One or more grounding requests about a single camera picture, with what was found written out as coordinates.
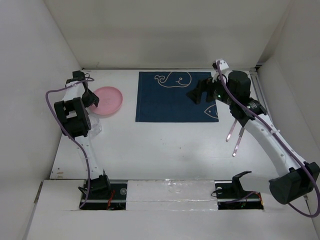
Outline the dark blue cloth placemat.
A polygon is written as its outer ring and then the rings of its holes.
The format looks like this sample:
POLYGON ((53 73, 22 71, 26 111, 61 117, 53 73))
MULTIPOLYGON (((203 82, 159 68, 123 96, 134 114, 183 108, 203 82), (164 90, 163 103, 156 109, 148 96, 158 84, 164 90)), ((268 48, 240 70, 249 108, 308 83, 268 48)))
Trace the dark blue cloth placemat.
POLYGON ((195 104, 187 93, 210 72, 141 71, 138 78, 135 121, 141 123, 217 123, 216 101, 203 95, 195 104))

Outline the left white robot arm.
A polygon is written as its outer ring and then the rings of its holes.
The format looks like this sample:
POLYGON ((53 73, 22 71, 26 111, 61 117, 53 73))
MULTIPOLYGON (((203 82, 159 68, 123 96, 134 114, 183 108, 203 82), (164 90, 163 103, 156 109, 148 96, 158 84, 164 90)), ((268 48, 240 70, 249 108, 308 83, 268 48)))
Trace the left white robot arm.
POLYGON ((112 191, 105 170, 98 165, 91 143, 92 123, 87 108, 97 107, 100 99, 88 86, 92 79, 80 70, 72 73, 66 81, 66 92, 61 101, 53 107, 55 116, 65 136, 76 144, 79 156, 88 174, 88 180, 80 190, 96 198, 107 198, 112 191))

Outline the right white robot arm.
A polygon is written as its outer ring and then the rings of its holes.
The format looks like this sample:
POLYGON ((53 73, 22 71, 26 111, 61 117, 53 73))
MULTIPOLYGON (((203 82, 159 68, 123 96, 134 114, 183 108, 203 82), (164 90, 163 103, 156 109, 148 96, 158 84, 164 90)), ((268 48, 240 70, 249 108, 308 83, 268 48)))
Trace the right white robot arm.
POLYGON ((186 95, 200 104, 203 94, 208 103, 215 100, 228 105, 231 115, 260 144, 277 172, 277 177, 270 180, 256 177, 233 182, 231 191, 235 196, 242 198, 253 191, 267 192, 280 204, 287 205, 312 191, 320 195, 316 184, 319 165, 305 161, 273 126, 267 110, 252 98, 251 80, 245 72, 234 70, 228 75, 201 79, 186 95))

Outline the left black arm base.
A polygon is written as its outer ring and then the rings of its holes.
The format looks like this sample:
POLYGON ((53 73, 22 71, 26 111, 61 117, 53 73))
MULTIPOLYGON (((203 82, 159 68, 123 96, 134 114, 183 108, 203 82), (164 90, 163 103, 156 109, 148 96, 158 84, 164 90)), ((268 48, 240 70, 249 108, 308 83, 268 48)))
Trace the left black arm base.
POLYGON ((112 180, 110 185, 99 181, 90 182, 90 191, 86 199, 87 183, 78 187, 81 192, 79 207, 81 210, 121 211, 126 209, 128 182, 112 180))

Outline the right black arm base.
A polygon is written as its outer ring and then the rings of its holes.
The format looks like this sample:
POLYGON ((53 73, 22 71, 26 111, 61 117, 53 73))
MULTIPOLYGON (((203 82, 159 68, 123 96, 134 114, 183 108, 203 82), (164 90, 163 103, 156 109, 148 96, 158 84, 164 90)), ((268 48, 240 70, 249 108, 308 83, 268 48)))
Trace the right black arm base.
POLYGON ((240 178, 251 171, 243 171, 231 180, 215 180, 215 189, 211 197, 217 199, 218 210, 263 210, 263 200, 260 192, 246 191, 240 178))

